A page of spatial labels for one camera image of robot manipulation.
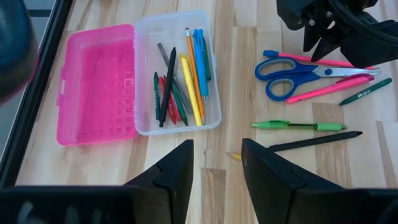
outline wooden table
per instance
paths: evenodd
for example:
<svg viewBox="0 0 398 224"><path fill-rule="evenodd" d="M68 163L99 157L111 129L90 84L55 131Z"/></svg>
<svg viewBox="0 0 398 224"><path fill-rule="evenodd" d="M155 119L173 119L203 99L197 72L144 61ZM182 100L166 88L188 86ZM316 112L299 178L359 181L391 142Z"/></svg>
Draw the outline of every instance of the wooden table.
<svg viewBox="0 0 398 224"><path fill-rule="evenodd" d="M242 138L264 146L313 138L313 131L261 131L251 122L268 119L333 121L358 138L281 152L288 160L344 187L397 187L398 79L362 100L340 107L342 99L364 87L287 106L271 101L266 83L254 76L262 51L302 54L303 30L286 28L276 12L276 0L79 0L70 18L53 65L30 138L18 185L121 185L166 155L186 139L195 141L195 170L187 223L256 223L244 182L242 165L227 156L240 152ZM209 131L161 136L97 146L63 147L55 139L57 83L70 34L115 24L133 24L142 16L203 9L209 17L218 62L218 88L223 121ZM398 19L398 3L380 0L369 10L380 20ZM328 58L342 59L339 51ZM380 66L382 75L396 77L397 62ZM323 79L301 86L296 93L329 85ZM287 86L278 86L283 91Z"/></svg>

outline green pen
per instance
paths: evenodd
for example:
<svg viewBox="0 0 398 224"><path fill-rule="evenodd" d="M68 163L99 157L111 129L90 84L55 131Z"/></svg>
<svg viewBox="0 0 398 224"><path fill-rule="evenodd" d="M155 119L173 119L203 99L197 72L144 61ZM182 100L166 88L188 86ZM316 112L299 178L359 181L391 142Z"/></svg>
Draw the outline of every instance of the green pen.
<svg viewBox="0 0 398 224"><path fill-rule="evenodd" d="M205 44L205 51L203 52L203 58L205 59L206 79L207 81L210 81L211 80L210 63L209 63L209 56L207 55L207 45L205 38L203 38L203 43Z"/></svg>
<svg viewBox="0 0 398 224"><path fill-rule="evenodd" d="M366 88L366 89L362 90L361 92L348 97L347 99L343 100L339 105L340 106L347 105L348 103L351 103L353 101L361 99L362 97L367 96L370 93L390 84L391 82L392 82L392 78L386 78L385 80L378 82L378 83L374 84L373 86L370 86L369 88Z"/></svg>
<svg viewBox="0 0 398 224"><path fill-rule="evenodd" d="M252 123L252 127L259 129L279 129L279 128L297 128L312 129L315 131L341 131L347 129L347 126L338 123L315 123L315 124L298 124L285 120L265 121Z"/></svg>
<svg viewBox="0 0 398 224"><path fill-rule="evenodd" d="M174 83L172 83L172 91L173 91L175 101L177 102L177 108L178 108L178 111L180 112L181 119L184 122L184 124L186 126L188 126L187 115L185 115L184 108L182 107L180 95L178 95L177 87L175 86Z"/></svg>
<svg viewBox="0 0 398 224"><path fill-rule="evenodd" d="M156 120L159 120L160 114L160 99L159 99L159 77L157 76L157 72L154 75L154 88L155 88L155 115Z"/></svg>

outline blue pen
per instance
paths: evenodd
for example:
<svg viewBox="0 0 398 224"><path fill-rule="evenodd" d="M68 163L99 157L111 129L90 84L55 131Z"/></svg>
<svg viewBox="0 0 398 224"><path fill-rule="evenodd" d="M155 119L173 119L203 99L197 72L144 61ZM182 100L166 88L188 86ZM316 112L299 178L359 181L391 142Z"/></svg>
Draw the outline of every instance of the blue pen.
<svg viewBox="0 0 398 224"><path fill-rule="evenodd" d="M209 123L209 91L207 88L207 79L206 79L206 68L205 68L205 59L203 58L203 51L205 50L205 44L203 39L203 30L195 29L193 31L193 40L195 43L195 59L198 71L198 81L199 81L199 89L200 95L203 101L203 107L205 109L205 120L204 123Z"/></svg>

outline blue scissors handle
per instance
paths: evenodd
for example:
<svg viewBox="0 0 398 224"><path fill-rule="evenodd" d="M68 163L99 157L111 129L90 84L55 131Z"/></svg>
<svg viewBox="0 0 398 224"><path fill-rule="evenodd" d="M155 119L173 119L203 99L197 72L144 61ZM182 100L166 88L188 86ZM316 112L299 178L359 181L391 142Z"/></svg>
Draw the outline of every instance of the blue scissors handle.
<svg viewBox="0 0 398 224"><path fill-rule="evenodd" d="M292 68L288 70L280 70L267 75L261 73L261 69L278 63L289 64ZM269 80L266 86L266 93L269 98L275 101L283 101L291 97L296 88L306 82L311 82L320 77L313 73L317 65L303 65L296 60L288 57L270 58L257 65L255 73L259 80ZM284 95L276 95L272 92L272 87L279 83L288 83L290 89Z"/></svg>

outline pink pencil case lid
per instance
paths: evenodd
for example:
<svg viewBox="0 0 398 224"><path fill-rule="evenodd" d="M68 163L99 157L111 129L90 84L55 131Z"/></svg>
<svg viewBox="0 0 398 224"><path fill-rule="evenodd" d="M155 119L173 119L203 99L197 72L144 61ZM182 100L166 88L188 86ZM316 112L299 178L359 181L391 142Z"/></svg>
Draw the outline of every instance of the pink pencil case lid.
<svg viewBox="0 0 398 224"><path fill-rule="evenodd" d="M64 146L136 134L133 26L88 30L69 38L57 106L57 141Z"/></svg>

